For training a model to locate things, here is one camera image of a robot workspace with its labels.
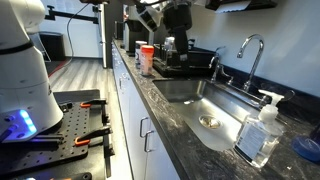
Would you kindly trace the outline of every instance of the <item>hand sanitizer bottle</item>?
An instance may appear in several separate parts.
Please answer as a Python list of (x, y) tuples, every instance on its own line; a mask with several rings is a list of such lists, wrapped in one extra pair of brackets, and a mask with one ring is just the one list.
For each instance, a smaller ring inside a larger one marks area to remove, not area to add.
[(278, 114), (276, 104), (283, 96), (264, 90), (259, 92), (271, 96), (272, 102), (262, 108), (258, 117), (246, 117), (234, 149), (252, 166), (261, 168), (279, 143), (284, 128), (275, 120)]

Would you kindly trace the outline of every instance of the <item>stainless steel sink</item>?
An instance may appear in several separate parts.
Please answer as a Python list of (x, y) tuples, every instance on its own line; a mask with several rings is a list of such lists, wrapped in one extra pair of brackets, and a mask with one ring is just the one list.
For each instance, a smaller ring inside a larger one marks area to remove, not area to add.
[(232, 148), (245, 117), (259, 113), (223, 84), (206, 80), (155, 80), (153, 83), (202, 143), (216, 151)]

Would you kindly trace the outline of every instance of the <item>floor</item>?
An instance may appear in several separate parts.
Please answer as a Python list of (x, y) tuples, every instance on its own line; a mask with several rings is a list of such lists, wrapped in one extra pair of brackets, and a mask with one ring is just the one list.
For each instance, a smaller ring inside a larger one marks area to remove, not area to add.
[(111, 142), (115, 155), (111, 157), (111, 177), (108, 180), (131, 180), (131, 169), (125, 142), (118, 95), (112, 69), (103, 69), (97, 59), (74, 59), (68, 66), (49, 78), (53, 92), (99, 89), (100, 97), (108, 102)]

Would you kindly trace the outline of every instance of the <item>white wall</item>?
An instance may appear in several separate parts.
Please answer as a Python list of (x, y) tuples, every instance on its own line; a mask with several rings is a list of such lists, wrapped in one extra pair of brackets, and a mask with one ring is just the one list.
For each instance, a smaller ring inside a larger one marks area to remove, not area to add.
[(255, 74), (320, 97), (319, 7), (319, 0), (279, 0), (273, 9), (215, 14), (195, 5), (188, 37), (205, 49), (226, 45), (221, 63), (249, 73), (258, 41), (250, 42), (242, 59), (236, 55), (248, 36), (261, 34), (265, 49)]
[[(84, 5), (79, 0), (41, 0), (46, 7), (46, 14), (48, 15), (47, 5), (55, 7), (54, 10), (77, 13)], [(88, 5), (79, 15), (94, 17), (92, 12), (92, 5)], [(40, 24), (40, 31), (59, 32), (63, 34), (64, 47), (66, 56), (71, 56), (71, 48), (67, 36), (67, 23), (69, 18), (56, 17), (56, 21), (44, 20)], [(102, 46), (97, 24), (89, 21), (73, 19), (69, 25), (70, 37), (74, 49), (74, 56), (76, 57), (102, 57)]]

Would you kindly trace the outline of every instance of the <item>faucet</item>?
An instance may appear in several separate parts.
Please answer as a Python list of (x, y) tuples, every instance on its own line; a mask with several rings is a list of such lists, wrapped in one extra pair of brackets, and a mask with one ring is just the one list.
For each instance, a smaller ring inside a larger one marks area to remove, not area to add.
[(259, 40), (259, 51), (258, 51), (258, 54), (257, 54), (257, 57), (256, 57), (256, 60), (254, 61), (254, 64), (252, 66), (252, 69), (251, 69), (251, 72), (250, 72), (250, 75), (249, 75), (249, 79), (247, 82), (244, 83), (242, 89), (245, 91), (245, 92), (248, 92), (249, 91), (249, 88), (250, 88), (250, 85), (251, 85), (251, 80), (252, 80), (252, 77), (254, 75), (254, 72), (256, 71), (257, 69), (257, 66), (259, 64), (259, 61), (260, 61), (260, 57), (261, 57), (261, 54), (263, 52), (263, 47), (264, 47), (264, 40), (263, 40), (263, 37), (259, 34), (254, 34), (254, 35), (251, 35), (249, 36), (245, 41), (244, 43), (242, 44), (241, 48), (240, 48), (240, 51), (238, 52), (238, 55), (237, 55), (237, 58), (242, 58), (243, 56), (243, 52), (245, 50), (245, 48), (247, 47), (248, 43), (251, 41), (251, 39), (257, 39)]
[(215, 51), (216, 52), (215, 55), (212, 57), (212, 59), (210, 61), (209, 69), (212, 68), (213, 62), (216, 61), (216, 67), (214, 68), (214, 73), (213, 73), (213, 75), (211, 77), (211, 82), (215, 82), (216, 81), (216, 78), (217, 78), (217, 75), (218, 75), (218, 72), (219, 72), (219, 69), (220, 69), (220, 54), (218, 53), (218, 51), (220, 49), (224, 49), (224, 48), (226, 48), (226, 46), (218, 47), (216, 49), (216, 51)]

